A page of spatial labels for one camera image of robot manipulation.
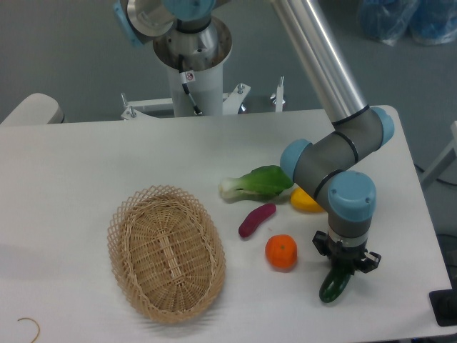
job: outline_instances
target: wicker basket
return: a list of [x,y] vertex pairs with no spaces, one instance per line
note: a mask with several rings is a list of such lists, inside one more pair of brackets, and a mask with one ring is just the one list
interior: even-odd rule
[[204,207],[182,189],[159,186],[136,192],[118,208],[108,233],[118,285],[150,319],[190,319],[221,291],[221,240]]

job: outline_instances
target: yellow vegetable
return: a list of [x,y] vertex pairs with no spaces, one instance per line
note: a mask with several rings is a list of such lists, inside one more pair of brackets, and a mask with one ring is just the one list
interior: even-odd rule
[[295,189],[291,194],[291,204],[299,211],[306,212],[323,212],[324,209],[319,206],[304,190]]

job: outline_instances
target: white chair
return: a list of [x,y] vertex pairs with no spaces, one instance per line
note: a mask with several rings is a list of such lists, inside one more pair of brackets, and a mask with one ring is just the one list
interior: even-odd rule
[[59,124],[64,121],[64,118],[64,113],[56,100],[50,96],[35,93],[23,100],[5,118],[0,127]]

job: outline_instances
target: green leafy vegetable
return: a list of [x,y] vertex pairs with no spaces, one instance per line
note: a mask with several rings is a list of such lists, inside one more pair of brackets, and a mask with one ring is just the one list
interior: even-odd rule
[[292,186],[293,182],[279,166],[261,166],[242,177],[223,179],[219,192],[223,199],[245,195],[276,197]]

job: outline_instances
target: green cucumber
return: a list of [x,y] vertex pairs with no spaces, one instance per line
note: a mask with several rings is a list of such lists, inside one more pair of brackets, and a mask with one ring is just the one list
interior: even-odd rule
[[335,301],[343,293],[352,274],[352,268],[347,264],[332,267],[319,290],[321,301],[326,304]]

